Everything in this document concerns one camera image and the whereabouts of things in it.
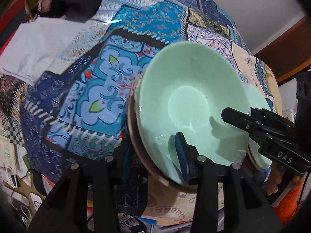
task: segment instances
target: colorful fabric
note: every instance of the colorful fabric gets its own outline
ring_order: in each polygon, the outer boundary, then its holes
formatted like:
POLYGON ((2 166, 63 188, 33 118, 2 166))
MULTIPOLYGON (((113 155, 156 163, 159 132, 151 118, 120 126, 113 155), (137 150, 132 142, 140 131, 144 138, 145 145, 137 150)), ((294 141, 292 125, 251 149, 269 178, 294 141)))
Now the colorful fabric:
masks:
MULTIPOLYGON (((275 110, 265 64, 249 54, 233 20, 213 0, 102 0, 86 25, 21 105, 31 165, 53 182, 72 162, 68 151, 94 160, 114 152, 128 133, 127 100, 134 81, 163 47, 176 41, 215 49, 275 110)), ((185 195, 185 203, 177 192, 183 215, 166 216, 165 211, 176 211, 175 204, 162 203, 159 196, 157 207, 152 199, 156 185, 133 146, 124 150, 124 185, 114 193, 118 210, 152 216, 162 225, 191 220, 195 197, 185 195)))
POLYGON ((13 76, 0 74, 0 129, 14 144, 24 144, 19 106, 28 86, 13 76))

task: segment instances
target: person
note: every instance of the person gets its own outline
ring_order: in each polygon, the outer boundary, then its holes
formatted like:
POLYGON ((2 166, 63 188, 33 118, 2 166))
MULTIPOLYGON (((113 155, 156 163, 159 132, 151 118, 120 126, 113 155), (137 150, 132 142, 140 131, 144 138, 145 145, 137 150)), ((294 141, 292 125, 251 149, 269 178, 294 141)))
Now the person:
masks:
MULTIPOLYGON (((274 208, 274 211, 278 215, 283 225, 286 225, 296 214, 297 211, 297 198, 301 193, 302 185, 306 178, 306 174, 303 176, 294 176, 293 182, 295 185, 290 189, 286 196, 281 200, 279 205, 274 208)), ((282 173, 277 163, 273 162, 271 166, 271 172, 265 185, 267 195, 276 193, 278 191, 278 185, 282 181, 282 173)))

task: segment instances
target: orange object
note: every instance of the orange object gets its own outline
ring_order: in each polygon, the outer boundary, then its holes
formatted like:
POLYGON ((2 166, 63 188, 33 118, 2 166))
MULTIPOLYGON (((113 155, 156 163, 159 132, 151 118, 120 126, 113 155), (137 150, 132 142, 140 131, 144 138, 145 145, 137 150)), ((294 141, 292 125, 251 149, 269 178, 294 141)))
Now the orange object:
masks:
POLYGON ((92 71, 87 71, 84 74, 85 74, 85 77, 89 79, 89 78, 91 78, 92 71))
POLYGON ((297 207, 297 197, 301 192, 302 184, 294 191, 288 193, 279 205, 274 208, 283 225, 286 225, 295 215, 297 207))

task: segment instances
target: white stitching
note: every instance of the white stitching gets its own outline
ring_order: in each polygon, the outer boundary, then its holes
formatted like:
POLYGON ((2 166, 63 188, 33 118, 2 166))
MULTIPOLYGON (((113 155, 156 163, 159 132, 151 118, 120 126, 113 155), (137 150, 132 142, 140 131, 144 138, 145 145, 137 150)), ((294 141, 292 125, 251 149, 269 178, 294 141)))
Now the white stitching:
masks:
POLYGON ((101 136, 100 136, 100 138, 95 142, 96 144, 99 144, 104 138, 105 138, 105 134, 102 134, 101 136))
POLYGON ((49 116, 49 117, 43 119, 43 121, 44 121, 44 122, 47 122, 47 121, 51 120, 52 118, 54 118, 54 116, 49 116))
POLYGON ((29 111, 29 109, 32 107, 33 103, 30 103, 27 107, 27 111, 29 111))
POLYGON ((122 142, 122 138, 120 138, 120 139, 115 143, 114 147, 115 147, 115 148, 118 147, 118 146, 121 144, 121 142, 122 142))
POLYGON ((76 134, 76 137, 79 136, 80 132, 81 132, 81 128, 78 129, 77 134, 76 134))
POLYGON ((86 136, 86 134, 89 132, 89 130, 85 130, 84 132, 83 132, 83 134, 81 135, 81 139, 84 139, 85 138, 85 136, 86 136))
POLYGON ((47 112, 44 112, 44 113, 42 113, 41 115, 39 115, 38 118, 44 117, 44 116, 46 116, 46 115, 48 115, 48 113, 47 113, 47 112))
POLYGON ((74 133, 75 129, 76 129, 76 127, 73 126, 72 130, 69 132, 69 136, 71 136, 74 133))
POLYGON ((55 123, 57 123, 59 120, 55 119, 54 121, 50 122, 50 125, 54 125, 55 123))
POLYGON ((33 106, 29 112, 30 112, 30 113, 34 112, 34 110, 35 110, 36 108, 38 108, 38 105, 33 106))
POLYGON ((71 124, 68 124, 67 127, 63 129, 63 132, 69 130, 70 127, 71 127, 71 124))
POLYGON ((94 132, 93 135, 91 135, 90 138, 88 139, 88 142, 91 142, 92 139, 94 139, 96 135, 97 135, 97 132, 94 132))
POLYGON ((29 100, 27 100, 26 104, 24 105, 24 109, 27 108, 28 104, 29 104, 29 100))
POLYGON ((57 125, 56 128, 59 129, 60 127, 64 126, 65 122, 62 122, 61 124, 57 125))
POLYGON ((41 111, 43 111, 43 109, 38 109, 34 112, 34 116, 36 116, 37 114, 39 114, 41 111))
POLYGON ((110 137, 107 142, 105 143, 105 146, 111 143, 111 141, 114 139, 114 136, 110 137))

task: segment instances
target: paper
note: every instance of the paper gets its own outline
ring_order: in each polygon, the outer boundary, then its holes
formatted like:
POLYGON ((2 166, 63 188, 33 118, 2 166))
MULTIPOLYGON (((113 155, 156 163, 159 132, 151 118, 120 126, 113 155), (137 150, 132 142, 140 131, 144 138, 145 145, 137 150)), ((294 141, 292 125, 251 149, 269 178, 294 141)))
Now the paper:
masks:
MULTIPOLYGON (((27 154, 27 151, 21 145, 16 145, 16 165, 17 165, 17 175, 19 178, 22 178, 26 175, 28 169, 23 160, 23 156, 27 154)), ((24 181, 28 186, 31 187, 31 173, 28 172, 27 177, 25 177, 22 181, 24 181)))
POLYGON ((15 176, 15 175, 12 175, 13 173, 11 172, 10 169, 8 169, 6 171, 6 168, 5 167, 1 167, 0 168, 0 175, 1 175, 1 179, 2 179, 2 183, 3 181, 5 181, 6 183, 8 183, 10 186, 12 186, 12 188, 15 188, 16 186, 16 179, 15 177, 12 177, 12 176, 15 176))
POLYGON ((14 145, 0 136, 0 161, 13 173, 16 172, 14 145))
POLYGON ((12 198, 20 201, 21 203, 23 203, 29 207, 29 200, 25 196, 23 196, 17 192, 13 192, 11 189, 9 189, 5 186, 2 187, 2 191, 5 192, 9 198, 11 198, 11 195, 12 195, 12 198))
POLYGON ((30 197, 32 199, 33 205, 35 206, 35 210, 37 211, 42 204, 42 200, 38 195, 36 195, 34 193, 30 193, 30 197))
POLYGON ((1 139, 7 141, 7 132, 3 129, 2 125, 0 125, 0 136, 1 136, 1 139))

